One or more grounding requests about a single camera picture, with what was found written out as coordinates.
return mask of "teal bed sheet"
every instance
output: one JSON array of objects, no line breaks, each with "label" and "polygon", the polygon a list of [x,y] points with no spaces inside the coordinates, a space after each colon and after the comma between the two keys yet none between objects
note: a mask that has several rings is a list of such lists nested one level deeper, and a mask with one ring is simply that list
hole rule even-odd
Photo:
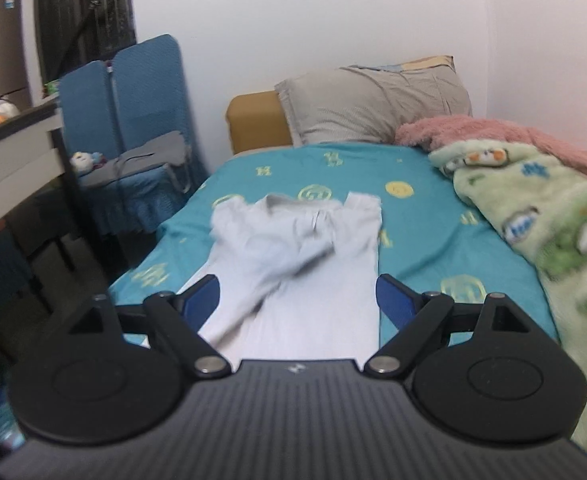
[{"label": "teal bed sheet", "polygon": [[[159,290],[177,291],[205,263],[213,243],[213,207],[231,196],[256,202],[279,193],[342,202],[349,191],[382,199],[380,274],[389,273],[418,292],[441,290],[464,303],[505,292],[557,339],[533,267],[456,197],[451,181],[423,152],[400,146],[317,144],[229,160],[161,224],[157,247],[111,286],[114,302],[141,303]],[[381,314],[381,344],[395,333]]]}]

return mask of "pillow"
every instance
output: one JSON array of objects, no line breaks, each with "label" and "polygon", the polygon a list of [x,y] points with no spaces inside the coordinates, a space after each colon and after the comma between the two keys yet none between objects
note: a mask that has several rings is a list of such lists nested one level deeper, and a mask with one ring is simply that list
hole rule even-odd
[{"label": "pillow", "polygon": [[453,58],[386,67],[320,70],[276,85],[293,145],[393,141],[404,123],[438,115],[471,115]]}]

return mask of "fluffy pink blanket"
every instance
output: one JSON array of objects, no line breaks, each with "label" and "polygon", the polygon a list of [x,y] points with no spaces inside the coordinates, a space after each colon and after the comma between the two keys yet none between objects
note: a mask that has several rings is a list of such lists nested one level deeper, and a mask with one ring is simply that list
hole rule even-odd
[{"label": "fluffy pink blanket", "polygon": [[543,153],[557,156],[565,165],[587,175],[587,152],[536,128],[520,126],[510,121],[474,119],[452,115],[422,119],[403,124],[396,130],[394,144],[421,146],[427,152],[442,148],[457,140],[495,139],[532,144]]}]

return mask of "white plush toy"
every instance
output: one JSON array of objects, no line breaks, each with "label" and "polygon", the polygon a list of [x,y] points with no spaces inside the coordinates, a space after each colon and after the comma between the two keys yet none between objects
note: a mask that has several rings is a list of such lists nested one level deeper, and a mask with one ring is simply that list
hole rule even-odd
[{"label": "white plush toy", "polygon": [[91,153],[76,152],[70,159],[70,162],[78,176],[88,174],[93,170],[94,162]]}]

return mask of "metal screw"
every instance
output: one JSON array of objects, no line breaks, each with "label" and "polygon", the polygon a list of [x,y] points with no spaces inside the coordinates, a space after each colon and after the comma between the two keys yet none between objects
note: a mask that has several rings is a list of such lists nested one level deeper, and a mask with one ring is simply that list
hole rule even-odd
[{"label": "metal screw", "polygon": [[227,362],[217,355],[208,355],[196,359],[196,370],[203,374],[214,374],[220,372],[227,365]]},{"label": "metal screw", "polygon": [[388,374],[400,368],[400,361],[391,355],[378,355],[369,360],[367,365],[376,373]]}]

